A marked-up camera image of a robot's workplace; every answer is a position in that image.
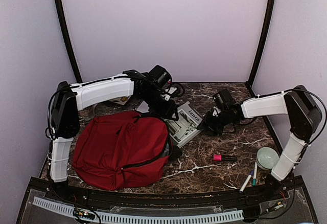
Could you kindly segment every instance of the red and black marker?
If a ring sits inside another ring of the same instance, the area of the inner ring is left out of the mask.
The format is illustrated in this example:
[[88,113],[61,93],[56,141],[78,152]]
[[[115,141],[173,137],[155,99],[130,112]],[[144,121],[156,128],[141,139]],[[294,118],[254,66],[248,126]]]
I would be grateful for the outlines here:
[[235,156],[228,156],[228,155],[214,155],[214,161],[230,161],[236,162],[237,157]]

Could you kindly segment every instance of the black zipper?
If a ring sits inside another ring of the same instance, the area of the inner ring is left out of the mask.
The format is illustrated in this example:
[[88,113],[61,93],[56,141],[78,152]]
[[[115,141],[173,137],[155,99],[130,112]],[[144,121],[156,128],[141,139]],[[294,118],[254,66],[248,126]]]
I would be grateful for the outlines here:
[[161,155],[164,153],[164,151],[165,151],[165,149],[166,149],[166,146],[167,146],[167,143],[170,143],[170,144],[169,144],[169,147],[170,147],[170,154],[169,154],[169,155],[171,155],[171,153],[172,153],[172,151],[173,151],[173,148],[172,148],[172,142],[171,142],[171,140],[170,140],[170,136],[169,136],[168,125],[166,124],[166,122],[165,122],[162,118],[158,118],[158,117],[154,117],[154,118],[157,118],[157,119],[162,120],[162,121],[165,123],[165,125],[166,125],[166,129],[167,129],[167,132],[168,132],[168,136],[167,136],[166,143],[165,143],[163,149],[162,149],[161,152],[160,152],[157,156],[155,156],[154,158],[149,159],[149,160],[146,160],[146,161],[141,162],[141,163],[137,163],[137,164],[128,164],[128,165],[124,165],[124,166],[121,168],[121,170],[124,170],[124,169],[127,169],[127,168],[140,167],[140,166],[143,166],[143,165],[146,165],[146,164],[151,164],[152,162],[158,160],[158,159],[161,157]]

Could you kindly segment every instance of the white bowl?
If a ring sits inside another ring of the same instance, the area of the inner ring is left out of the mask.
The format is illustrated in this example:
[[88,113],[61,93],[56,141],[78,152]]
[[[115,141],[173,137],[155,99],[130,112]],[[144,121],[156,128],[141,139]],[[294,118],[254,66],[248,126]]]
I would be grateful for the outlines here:
[[272,170],[278,159],[277,152],[270,147],[263,147],[256,153],[256,163],[263,170]]

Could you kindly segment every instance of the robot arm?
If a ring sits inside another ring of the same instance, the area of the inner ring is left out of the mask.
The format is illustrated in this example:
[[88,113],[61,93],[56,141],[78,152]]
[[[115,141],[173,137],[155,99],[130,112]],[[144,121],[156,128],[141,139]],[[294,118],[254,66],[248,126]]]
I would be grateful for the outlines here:
[[170,74],[156,66],[148,73],[135,70],[87,83],[61,82],[50,101],[48,130],[52,138],[50,177],[54,182],[67,180],[69,149],[80,129],[78,111],[91,105],[120,97],[137,95],[149,105],[149,111],[160,117],[178,120],[177,104],[165,97],[163,86]]
[[282,181],[293,169],[305,145],[316,131],[321,118],[321,110],[304,86],[297,86],[289,92],[251,98],[236,103],[228,90],[224,89],[213,96],[217,105],[205,115],[199,129],[212,135],[221,135],[225,125],[239,124],[241,120],[285,114],[291,124],[290,138],[271,175]]

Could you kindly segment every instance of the red fabric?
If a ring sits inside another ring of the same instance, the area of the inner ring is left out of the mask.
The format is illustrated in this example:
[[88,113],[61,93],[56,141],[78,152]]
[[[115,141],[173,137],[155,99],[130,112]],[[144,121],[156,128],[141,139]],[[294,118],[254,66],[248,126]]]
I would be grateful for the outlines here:
[[127,111],[94,118],[86,126],[78,138],[72,166],[87,184],[116,190],[147,186],[161,178],[168,156],[122,169],[160,155],[169,139],[162,120],[146,117],[136,121],[137,116],[139,113]]

